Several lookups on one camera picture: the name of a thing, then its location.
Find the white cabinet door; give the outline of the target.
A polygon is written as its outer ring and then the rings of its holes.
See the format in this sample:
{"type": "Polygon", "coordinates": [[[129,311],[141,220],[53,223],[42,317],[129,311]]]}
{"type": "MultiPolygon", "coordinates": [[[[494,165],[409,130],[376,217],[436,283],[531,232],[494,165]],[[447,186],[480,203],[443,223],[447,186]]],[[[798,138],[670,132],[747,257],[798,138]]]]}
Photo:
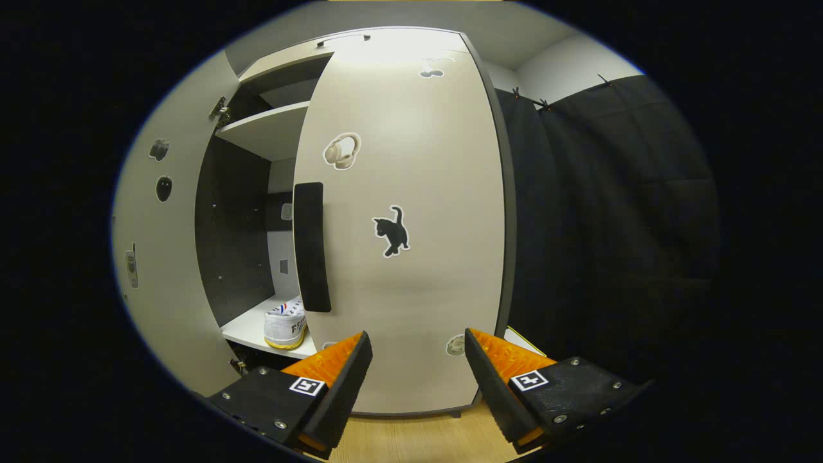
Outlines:
{"type": "Polygon", "coordinates": [[[472,404],[461,339],[468,327],[496,328],[505,267],[498,131],[473,57],[333,53],[305,115],[294,182],[323,184],[332,311],[306,311],[316,348],[359,331],[372,343],[354,413],[472,404]]]}
{"type": "Polygon", "coordinates": [[[217,125],[212,111],[238,87],[224,51],[182,79],[136,135],[113,202],[113,258],[127,312],[167,371],[203,396],[238,376],[204,290],[195,233],[198,177],[217,125]]]}

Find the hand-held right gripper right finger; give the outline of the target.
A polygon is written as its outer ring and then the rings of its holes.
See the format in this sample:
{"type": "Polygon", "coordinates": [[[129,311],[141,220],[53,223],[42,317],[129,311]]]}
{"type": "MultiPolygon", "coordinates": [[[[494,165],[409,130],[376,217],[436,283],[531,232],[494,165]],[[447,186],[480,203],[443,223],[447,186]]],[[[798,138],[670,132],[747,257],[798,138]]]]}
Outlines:
{"type": "Polygon", "coordinates": [[[478,390],[517,454],[573,442],[653,386],[580,356],[554,360],[479,329],[465,330],[464,348],[478,390]]]}

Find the white striped canvas shoe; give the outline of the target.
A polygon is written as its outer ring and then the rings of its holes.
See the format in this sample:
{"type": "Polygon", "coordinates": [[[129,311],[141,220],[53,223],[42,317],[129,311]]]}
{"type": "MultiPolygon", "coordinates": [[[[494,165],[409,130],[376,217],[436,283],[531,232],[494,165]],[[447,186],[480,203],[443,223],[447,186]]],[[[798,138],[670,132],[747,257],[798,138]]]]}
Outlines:
{"type": "Polygon", "coordinates": [[[306,328],[305,305],[301,296],[293,297],[264,313],[264,341],[271,348],[298,348],[305,339],[306,328]]]}

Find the white and grey shoe cabinet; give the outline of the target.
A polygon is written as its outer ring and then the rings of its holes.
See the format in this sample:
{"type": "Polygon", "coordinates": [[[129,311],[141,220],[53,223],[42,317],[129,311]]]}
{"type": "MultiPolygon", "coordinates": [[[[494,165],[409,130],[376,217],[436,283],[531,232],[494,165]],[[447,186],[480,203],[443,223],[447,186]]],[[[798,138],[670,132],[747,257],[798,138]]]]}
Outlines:
{"type": "MultiPolygon", "coordinates": [[[[511,155],[494,86],[471,39],[498,131],[505,206],[505,256],[496,334],[511,304],[511,155]]],[[[358,44],[343,50],[428,50],[419,44],[358,44]]],[[[215,321],[227,340],[264,351],[264,309],[301,296],[292,231],[296,155],[305,115],[331,59],[288,66],[240,83],[209,141],[195,205],[199,269],[215,321]]]]}

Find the black backdrop cloth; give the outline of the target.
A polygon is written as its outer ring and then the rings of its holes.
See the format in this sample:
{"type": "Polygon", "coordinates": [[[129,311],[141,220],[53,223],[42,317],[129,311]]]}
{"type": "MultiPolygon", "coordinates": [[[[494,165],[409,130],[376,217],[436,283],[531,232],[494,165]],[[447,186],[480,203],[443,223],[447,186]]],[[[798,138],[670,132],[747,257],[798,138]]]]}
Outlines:
{"type": "Polygon", "coordinates": [[[721,244],[707,156],[644,75],[537,109],[497,90],[517,256],[508,326],[555,359],[663,376],[708,299],[721,244]]]}

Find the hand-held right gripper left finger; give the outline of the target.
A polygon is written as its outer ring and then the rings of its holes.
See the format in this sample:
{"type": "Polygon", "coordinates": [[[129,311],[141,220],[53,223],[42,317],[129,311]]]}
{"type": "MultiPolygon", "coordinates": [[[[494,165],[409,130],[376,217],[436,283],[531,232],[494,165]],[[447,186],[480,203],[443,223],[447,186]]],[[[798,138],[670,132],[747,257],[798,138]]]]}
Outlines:
{"type": "Polygon", "coordinates": [[[330,457],[345,431],[373,358],[366,331],[320,350],[290,367],[259,366],[206,398],[277,448],[330,457]]]}

